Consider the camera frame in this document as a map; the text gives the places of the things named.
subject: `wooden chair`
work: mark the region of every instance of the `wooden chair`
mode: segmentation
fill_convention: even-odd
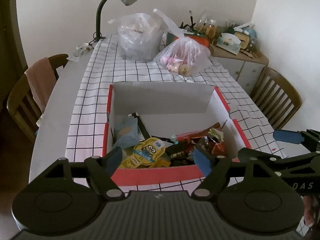
[[[68,60],[67,54],[59,54],[49,57],[49,62],[58,79],[57,68],[65,67]],[[23,74],[13,86],[7,101],[7,109],[14,121],[18,124],[25,135],[33,142],[36,140],[37,120],[41,116],[41,110],[33,100],[28,79]]]
[[[302,104],[295,88],[280,73],[267,66],[263,68],[250,97],[274,129],[281,129]]]

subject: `tissue box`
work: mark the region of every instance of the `tissue box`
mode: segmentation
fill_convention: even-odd
[[[232,54],[238,55],[240,48],[241,48],[241,44],[236,44],[234,42],[230,43],[228,40],[229,39],[219,37],[218,41],[217,41],[217,47],[225,49],[225,50],[231,52]]]

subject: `red and white box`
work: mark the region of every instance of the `red and white box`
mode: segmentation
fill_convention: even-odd
[[[238,121],[229,116],[230,108],[218,87],[187,82],[116,82],[109,87],[108,121],[105,125],[102,156],[112,147],[111,129],[117,121],[137,112],[150,136],[205,130],[219,122],[223,126],[225,151],[236,158],[243,147],[250,147]],[[117,169],[112,180],[118,186],[148,185],[203,177],[196,165],[168,168]]]

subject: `lamp base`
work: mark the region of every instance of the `lamp base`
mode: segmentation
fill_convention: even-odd
[[[94,40],[93,40],[93,42],[98,42],[99,40],[101,40],[101,39],[105,39],[105,37],[100,37],[100,38],[94,38]]]

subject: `pink towel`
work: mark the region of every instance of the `pink towel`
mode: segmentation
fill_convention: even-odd
[[[46,57],[37,61],[26,70],[25,74],[31,88],[33,99],[41,111],[44,112],[54,85],[57,82],[49,59]]]

